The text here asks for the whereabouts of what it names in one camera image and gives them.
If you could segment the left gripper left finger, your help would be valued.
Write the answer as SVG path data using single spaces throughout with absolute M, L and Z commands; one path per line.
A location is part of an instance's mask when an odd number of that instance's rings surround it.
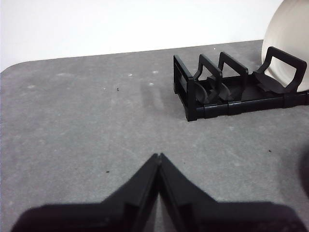
M 99 203 L 46 204 L 21 214 L 14 232 L 141 232 L 156 202 L 159 156 L 153 154 Z

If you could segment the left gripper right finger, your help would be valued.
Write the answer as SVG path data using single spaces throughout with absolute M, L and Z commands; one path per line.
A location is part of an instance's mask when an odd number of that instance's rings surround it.
M 290 207 L 272 202 L 218 202 L 159 155 L 160 194 L 180 232 L 302 232 Z

